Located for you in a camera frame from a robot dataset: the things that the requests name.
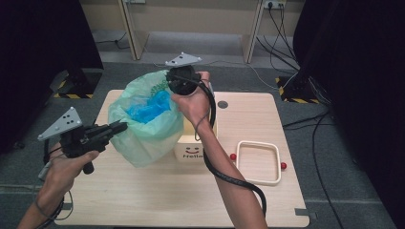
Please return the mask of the dark curtain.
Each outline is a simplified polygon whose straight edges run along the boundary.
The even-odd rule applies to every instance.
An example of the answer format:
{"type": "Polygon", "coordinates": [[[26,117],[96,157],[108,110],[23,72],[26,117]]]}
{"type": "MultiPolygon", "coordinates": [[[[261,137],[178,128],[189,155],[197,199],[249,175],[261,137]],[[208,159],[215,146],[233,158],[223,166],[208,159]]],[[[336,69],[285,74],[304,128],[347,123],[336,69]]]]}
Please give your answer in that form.
{"type": "Polygon", "coordinates": [[[305,0],[293,36],[397,229],[405,229],[405,0],[305,0]]]}
{"type": "Polygon", "coordinates": [[[32,124],[57,74],[102,67],[79,0],[0,0],[0,155],[32,124]]]}

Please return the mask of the white wall power socket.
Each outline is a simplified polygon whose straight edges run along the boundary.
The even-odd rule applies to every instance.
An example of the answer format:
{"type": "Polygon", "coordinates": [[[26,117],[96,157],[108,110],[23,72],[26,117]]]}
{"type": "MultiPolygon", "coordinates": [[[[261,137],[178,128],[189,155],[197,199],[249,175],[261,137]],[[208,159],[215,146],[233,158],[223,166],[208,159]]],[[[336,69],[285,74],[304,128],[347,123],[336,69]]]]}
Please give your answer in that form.
{"type": "Polygon", "coordinates": [[[287,0],[265,0],[264,8],[268,10],[280,10],[286,6],[287,0]]]}

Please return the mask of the white bin with smiley face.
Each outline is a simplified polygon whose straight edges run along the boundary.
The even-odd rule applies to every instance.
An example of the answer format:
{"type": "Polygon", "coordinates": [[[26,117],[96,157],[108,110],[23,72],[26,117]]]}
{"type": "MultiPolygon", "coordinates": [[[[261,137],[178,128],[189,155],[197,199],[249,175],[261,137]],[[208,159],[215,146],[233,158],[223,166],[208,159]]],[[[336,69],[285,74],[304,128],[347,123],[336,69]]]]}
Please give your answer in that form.
{"type": "MultiPolygon", "coordinates": [[[[208,112],[208,120],[210,127],[211,107],[208,112]]],[[[197,132],[192,123],[183,115],[183,134],[174,148],[175,156],[179,162],[202,162],[203,161],[203,146],[206,143],[205,132],[216,135],[216,132],[211,131],[197,132]]]]}

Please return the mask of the person's right hand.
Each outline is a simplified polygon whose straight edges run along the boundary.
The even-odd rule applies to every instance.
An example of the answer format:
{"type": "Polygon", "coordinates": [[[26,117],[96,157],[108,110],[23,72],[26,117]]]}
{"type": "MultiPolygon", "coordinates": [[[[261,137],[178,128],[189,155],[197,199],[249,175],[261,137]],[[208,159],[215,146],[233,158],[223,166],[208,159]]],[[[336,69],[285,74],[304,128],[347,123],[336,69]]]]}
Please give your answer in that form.
{"type": "Polygon", "coordinates": [[[178,104],[179,111],[192,123],[198,133],[212,130],[207,117],[210,109],[209,100],[200,87],[190,95],[172,94],[171,99],[178,104]]]}

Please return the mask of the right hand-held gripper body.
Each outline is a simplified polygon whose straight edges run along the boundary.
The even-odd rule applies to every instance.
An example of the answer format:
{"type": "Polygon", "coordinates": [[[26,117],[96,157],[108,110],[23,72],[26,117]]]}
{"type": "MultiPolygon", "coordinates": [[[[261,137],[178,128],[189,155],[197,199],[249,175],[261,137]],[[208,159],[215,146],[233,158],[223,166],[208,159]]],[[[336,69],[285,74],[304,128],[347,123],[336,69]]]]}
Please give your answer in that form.
{"type": "Polygon", "coordinates": [[[201,75],[194,70],[193,64],[201,61],[202,59],[198,56],[182,52],[174,59],[165,62],[165,65],[170,67],[165,75],[166,81],[174,94],[189,95],[196,90],[201,75]]]}

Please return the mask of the beige wooden desk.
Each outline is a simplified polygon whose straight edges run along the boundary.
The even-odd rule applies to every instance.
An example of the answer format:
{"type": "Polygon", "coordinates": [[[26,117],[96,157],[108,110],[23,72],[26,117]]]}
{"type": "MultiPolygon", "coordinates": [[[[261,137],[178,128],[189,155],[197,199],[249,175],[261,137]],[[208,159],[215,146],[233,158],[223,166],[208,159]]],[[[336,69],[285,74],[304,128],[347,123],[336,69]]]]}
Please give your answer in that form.
{"type": "Polygon", "coordinates": [[[140,60],[153,31],[236,34],[244,62],[254,53],[256,37],[275,35],[271,21],[283,22],[294,35],[306,0],[274,0],[282,4],[272,14],[266,0],[79,0],[93,30],[126,31],[132,58],[140,60]]]}

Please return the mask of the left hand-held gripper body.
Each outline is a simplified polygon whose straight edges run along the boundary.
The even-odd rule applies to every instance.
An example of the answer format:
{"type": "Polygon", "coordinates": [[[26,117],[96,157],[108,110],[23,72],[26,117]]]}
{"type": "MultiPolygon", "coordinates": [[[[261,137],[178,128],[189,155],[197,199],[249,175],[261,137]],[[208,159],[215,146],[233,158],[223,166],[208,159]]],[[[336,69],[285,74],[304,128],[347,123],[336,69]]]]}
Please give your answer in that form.
{"type": "Polygon", "coordinates": [[[60,136],[59,143],[62,152],[68,158],[84,156],[91,151],[103,152],[111,138],[111,128],[108,125],[84,126],[77,110],[70,107],[37,139],[47,140],[55,135],[60,136]]]}

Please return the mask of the black stand with striped base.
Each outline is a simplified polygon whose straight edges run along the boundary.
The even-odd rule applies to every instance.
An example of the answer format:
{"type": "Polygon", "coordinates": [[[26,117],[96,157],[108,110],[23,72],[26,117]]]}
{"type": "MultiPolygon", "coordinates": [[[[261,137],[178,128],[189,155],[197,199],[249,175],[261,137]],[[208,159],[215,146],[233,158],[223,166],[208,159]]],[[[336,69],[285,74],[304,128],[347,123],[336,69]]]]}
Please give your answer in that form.
{"type": "Polygon", "coordinates": [[[78,75],[67,73],[57,87],[55,98],[91,99],[96,86],[102,77],[102,72],[79,70],[78,75]]]}
{"type": "Polygon", "coordinates": [[[311,90],[309,72],[319,29],[315,0],[305,0],[293,35],[293,49],[299,70],[291,77],[281,77],[278,83],[280,96],[284,101],[303,99],[310,101],[316,96],[311,90]]]}

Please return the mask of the green plastic garbage bag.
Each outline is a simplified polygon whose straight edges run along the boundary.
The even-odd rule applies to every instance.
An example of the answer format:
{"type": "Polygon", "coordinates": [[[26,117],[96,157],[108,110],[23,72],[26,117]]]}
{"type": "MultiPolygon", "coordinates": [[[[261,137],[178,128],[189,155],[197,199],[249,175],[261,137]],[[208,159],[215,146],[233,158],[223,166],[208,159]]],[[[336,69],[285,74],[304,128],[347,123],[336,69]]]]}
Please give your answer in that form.
{"type": "Polygon", "coordinates": [[[108,108],[108,122],[120,120],[127,129],[111,139],[116,150],[135,167],[147,166],[169,153],[183,133],[183,115],[171,100],[173,94],[166,81],[166,70],[147,73],[127,84],[124,91],[108,108]],[[152,96],[169,92],[170,109],[144,124],[133,120],[125,110],[133,96],[152,96]]]}

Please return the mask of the person's left hand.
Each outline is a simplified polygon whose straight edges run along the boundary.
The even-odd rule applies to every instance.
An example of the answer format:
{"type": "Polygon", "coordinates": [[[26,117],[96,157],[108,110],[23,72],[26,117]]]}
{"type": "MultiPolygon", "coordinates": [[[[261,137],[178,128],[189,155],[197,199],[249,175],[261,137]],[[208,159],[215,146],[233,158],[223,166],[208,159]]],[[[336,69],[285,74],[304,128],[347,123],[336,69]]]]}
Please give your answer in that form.
{"type": "Polygon", "coordinates": [[[87,163],[99,156],[98,151],[85,153],[83,156],[68,158],[61,150],[51,154],[51,167],[38,198],[40,200],[61,200],[73,187],[75,178],[87,163]]]}

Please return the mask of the grey table corner bracket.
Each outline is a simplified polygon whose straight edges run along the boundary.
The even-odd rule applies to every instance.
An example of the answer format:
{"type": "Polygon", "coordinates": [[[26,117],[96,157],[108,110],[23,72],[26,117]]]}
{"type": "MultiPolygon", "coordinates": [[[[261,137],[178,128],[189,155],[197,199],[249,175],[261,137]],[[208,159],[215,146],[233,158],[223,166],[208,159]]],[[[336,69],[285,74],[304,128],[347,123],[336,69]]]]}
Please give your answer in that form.
{"type": "Polygon", "coordinates": [[[309,219],[317,219],[317,214],[308,209],[294,208],[294,212],[296,216],[307,216],[309,219]]]}

